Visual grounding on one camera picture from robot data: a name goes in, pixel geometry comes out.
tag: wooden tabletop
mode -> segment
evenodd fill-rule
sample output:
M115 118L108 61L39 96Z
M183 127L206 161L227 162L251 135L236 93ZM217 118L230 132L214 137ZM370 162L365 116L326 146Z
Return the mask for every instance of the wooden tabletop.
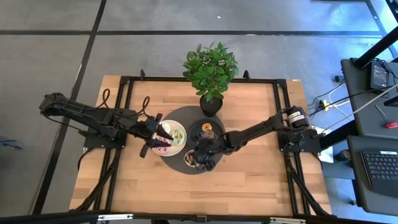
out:
M108 105L114 105L120 76L105 76L97 105L105 88L111 90ZM306 107L300 80L287 80L290 104ZM140 110L150 96L147 114L171 111L183 106L199 106L199 96L190 82L136 81L130 109ZM230 83L223 107L217 116L226 131L246 129L276 114L271 84ZM139 157L144 141L129 135L120 158L111 210L129 213L174 213L207 215L292 214L283 155L277 134L250 141L240 151L223 156L215 169L198 175L182 174L169 168L153 151ZM95 149L81 162L70 208L76 208L98 182L104 149ZM317 158L301 153L305 184L316 201L331 212L322 170ZM104 208L105 186L100 208ZM299 211L302 200L296 186Z

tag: desk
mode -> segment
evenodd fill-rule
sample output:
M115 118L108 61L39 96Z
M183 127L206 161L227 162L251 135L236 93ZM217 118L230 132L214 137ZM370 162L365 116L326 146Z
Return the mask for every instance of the desk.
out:
M112 105L118 92L120 76L105 76L99 91L109 88ZM291 105L306 108L302 83L288 80ZM148 114L171 111L183 106L199 106L199 96L189 82L135 81L130 109L139 110L149 95ZM226 131L244 129L276 114L272 85L230 83L217 116ZM283 155L277 133L255 139L230 156L223 156L215 169L199 175L186 175L167 167L149 151L139 157L144 141L129 135L121 153L114 189L112 212L173 213L207 215L292 215ZM73 191L70 208L76 208L93 190L100 175L103 149L95 149L83 158ZM324 210L331 212L322 170L317 158L301 154L305 183ZM107 186L102 198L106 197ZM300 191L296 187L298 207L302 212Z
M391 70L398 74L398 63L388 63ZM348 94L353 95L362 91L366 91L366 84L368 82L368 70L357 69L348 59L341 61L341 67L343 70L344 78L346 80L346 86ZM395 94L396 90L391 90L388 96ZM351 106L353 111L357 110L365 103L376 97L374 93L364 93L358 96L351 97ZM347 136L364 136L372 138L386 138L386 139L398 139L398 128L386 129L384 125L386 121L380 115L380 112L374 105L378 105L380 109L391 119L398 119L398 108L391 106L384 106L384 102L387 99L379 98L369 106L354 114L354 121L346 123L342 127L332 131L327 136L320 139L321 147L326 149L342 140L345 140Z
M362 150L374 150L376 148L388 151L397 147L397 141L383 139L383 144L380 144L380 139L349 136L347 142L354 165L354 187L356 189L358 206L363 207L365 211L371 213L398 215L398 198L388 197L371 191L361 157Z

